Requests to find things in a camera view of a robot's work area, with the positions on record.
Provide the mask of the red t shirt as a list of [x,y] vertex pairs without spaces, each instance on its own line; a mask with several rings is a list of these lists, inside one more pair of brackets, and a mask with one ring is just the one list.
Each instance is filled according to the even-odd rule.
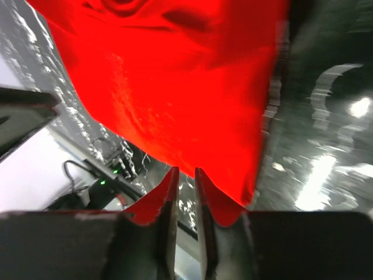
[[31,1],[88,113],[250,203],[287,1]]

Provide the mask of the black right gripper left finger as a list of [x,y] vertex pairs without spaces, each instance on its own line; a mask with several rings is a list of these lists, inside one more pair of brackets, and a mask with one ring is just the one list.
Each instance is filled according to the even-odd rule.
[[118,214],[102,279],[174,279],[179,169]]

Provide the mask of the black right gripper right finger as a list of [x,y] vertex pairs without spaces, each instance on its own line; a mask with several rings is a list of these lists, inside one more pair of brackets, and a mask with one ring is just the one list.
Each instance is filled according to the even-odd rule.
[[256,279],[248,211],[195,169],[202,279]]

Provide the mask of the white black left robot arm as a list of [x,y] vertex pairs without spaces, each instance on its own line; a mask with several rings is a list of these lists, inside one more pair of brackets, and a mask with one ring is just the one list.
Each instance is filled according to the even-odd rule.
[[1,161],[59,116],[54,93],[1,87]]

